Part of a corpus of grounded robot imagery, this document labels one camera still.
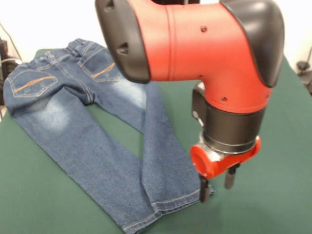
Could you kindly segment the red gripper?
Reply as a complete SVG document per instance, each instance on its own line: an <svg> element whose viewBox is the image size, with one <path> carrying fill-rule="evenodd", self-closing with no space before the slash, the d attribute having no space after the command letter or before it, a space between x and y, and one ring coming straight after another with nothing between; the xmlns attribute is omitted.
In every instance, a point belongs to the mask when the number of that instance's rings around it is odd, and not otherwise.
<svg viewBox="0 0 312 234"><path fill-rule="evenodd" d="M204 138L200 136L199 142L190 149L192 163L200 174L199 201L205 203L209 200L210 187L208 179L214 178L226 170L224 187L230 190L234 185L235 174L240 167L240 163L244 163L255 156L260 149L261 139L257 136L256 143L250 151L238 155L224 155L213 151L205 144Z"/></svg>

